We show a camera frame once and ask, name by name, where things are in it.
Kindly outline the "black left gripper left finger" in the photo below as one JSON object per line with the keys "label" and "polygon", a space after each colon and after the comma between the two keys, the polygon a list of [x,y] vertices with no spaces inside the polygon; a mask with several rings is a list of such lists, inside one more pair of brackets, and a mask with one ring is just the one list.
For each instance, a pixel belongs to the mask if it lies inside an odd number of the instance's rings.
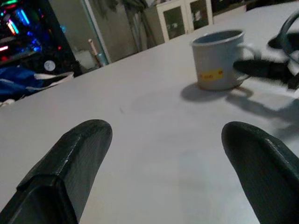
{"label": "black left gripper left finger", "polygon": [[77,224],[113,138],[110,124],[87,120],[31,168],[0,213],[3,224]]}

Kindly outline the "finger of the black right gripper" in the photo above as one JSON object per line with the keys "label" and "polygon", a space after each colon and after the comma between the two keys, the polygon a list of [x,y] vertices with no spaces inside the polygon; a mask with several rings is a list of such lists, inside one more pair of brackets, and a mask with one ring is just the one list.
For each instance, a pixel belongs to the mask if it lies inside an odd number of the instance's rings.
{"label": "finger of the black right gripper", "polygon": [[234,62],[233,68],[250,77],[267,79],[288,79],[288,61],[274,62],[263,59],[239,60]]}
{"label": "finger of the black right gripper", "polygon": [[[299,33],[298,32],[291,32],[287,33],[287,39],[289,43],[292,46],[293,50],[299,49]],[[273,38],[271,38],[268,41],[268,46],[273,49],[282,49],[281,43],[280,43],[280,35],[277,35]]]}

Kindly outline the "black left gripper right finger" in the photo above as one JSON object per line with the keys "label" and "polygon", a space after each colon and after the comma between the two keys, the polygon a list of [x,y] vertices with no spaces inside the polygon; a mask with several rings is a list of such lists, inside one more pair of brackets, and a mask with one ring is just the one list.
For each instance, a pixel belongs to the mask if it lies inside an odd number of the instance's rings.
{"label": "black left gripper right finger", "polygon": [[278,138],[239,121],[227,123],[222,145],[259,223],[299,222],[299,159]]}

